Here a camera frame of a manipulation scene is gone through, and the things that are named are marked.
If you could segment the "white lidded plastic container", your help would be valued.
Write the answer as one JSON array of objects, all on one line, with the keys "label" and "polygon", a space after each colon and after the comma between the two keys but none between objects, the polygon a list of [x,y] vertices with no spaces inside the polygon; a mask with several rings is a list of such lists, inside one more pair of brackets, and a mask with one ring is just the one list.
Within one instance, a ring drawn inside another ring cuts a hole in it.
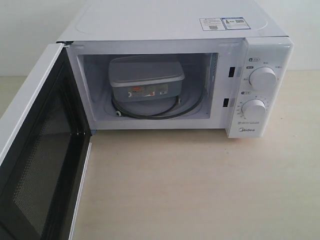
[{"label": "white lidded plastic container", "polygon": [[108,79],[118,102],[138,102],[178,96],[185,73],[175,55],[132,55],[111,60]]}]

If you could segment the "white microwave door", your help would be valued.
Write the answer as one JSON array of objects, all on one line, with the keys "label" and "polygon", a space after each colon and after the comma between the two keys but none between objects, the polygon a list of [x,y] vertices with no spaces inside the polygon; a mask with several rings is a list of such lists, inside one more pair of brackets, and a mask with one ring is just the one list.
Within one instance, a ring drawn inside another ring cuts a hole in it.
[{"label": "white microwave door", "polygon": [[0,237],[70,240],[91,129],[68,55],[49,44],[0,119]]}]

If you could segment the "white Midea microwave body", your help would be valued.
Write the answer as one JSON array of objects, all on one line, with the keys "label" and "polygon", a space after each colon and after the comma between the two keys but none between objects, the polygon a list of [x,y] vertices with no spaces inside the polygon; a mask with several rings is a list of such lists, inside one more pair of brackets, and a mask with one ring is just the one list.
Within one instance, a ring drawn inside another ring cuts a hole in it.
[{"label": "white Midea microwave body", "polygon": [[[200,19],[243,17],[250,29],[203,31]],[[229,138],[259,138],[267,127],[293,42],[254,0],[89,0],[57,40],[68,56],[92,131],[223,129]],[[175,55],[182,69],[211,74],[205,102],[192,114],[164,120],[118,117],[111,104],[109,64],[134,55]],[[253,89],[251,73],[271,68],[269,90]],[[266,113],[247,119],[243,104],[261,100]]]}]

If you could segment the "glass turntable plate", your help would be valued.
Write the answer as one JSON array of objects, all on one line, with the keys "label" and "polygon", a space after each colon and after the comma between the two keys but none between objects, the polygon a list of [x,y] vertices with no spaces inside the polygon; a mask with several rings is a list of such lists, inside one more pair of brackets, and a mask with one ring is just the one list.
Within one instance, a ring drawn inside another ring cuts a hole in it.
[{"label": "glass turntable plate", "polygon": [[111,104],[117,117],[139,120],[167,120],[191,115],[206,101],[205,95],[210,89],[214,77],[200,71],[200,67],[189,65],[185,70],[185,78],[181,81],[181,91],[173,96],[154,98],[145,96],[142,100],[133,99],[124,102],[111,94]]}]

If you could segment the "white lower timer knob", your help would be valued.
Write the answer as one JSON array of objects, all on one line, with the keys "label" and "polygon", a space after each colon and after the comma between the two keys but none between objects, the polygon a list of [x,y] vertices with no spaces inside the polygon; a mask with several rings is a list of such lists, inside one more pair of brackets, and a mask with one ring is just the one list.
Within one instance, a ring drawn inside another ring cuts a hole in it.
[{"label": "white lower timer knob", "polygon": [[252,99],[242,105],[241,112],[246,119],[261,119],[266,114],[266,107],[261,100]]}]

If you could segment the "white info sticker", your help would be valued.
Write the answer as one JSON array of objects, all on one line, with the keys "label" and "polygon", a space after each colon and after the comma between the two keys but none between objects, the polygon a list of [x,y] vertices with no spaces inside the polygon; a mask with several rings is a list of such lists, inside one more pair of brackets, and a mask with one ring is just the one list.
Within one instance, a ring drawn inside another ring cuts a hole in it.
[{"label": "white info sticker", "polygon": [[200,18],[199,21],[204,32],[226,30],[221,18]]}]

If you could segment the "white upper power knob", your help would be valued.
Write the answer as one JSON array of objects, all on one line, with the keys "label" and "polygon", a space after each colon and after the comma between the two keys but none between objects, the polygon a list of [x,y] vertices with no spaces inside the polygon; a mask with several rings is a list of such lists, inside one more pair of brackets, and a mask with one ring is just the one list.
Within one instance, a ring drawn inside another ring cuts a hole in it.
[{"label": "white upper power knob", "polygon": [[267,91],[276,85],[277,77],[271,68],[260,67],[250,74],[249,83],[257,91]]}]

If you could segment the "blue energy label sticker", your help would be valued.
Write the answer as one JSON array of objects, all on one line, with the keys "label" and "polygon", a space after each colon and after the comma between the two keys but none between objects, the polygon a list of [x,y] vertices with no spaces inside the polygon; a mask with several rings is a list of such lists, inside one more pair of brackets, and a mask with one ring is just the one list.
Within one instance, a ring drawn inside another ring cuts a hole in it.
[{"label": "blue energy label sticker", "polygon": [[221,18],[227,30],[249,30],[250,26],[243,17],[223,17]]}]

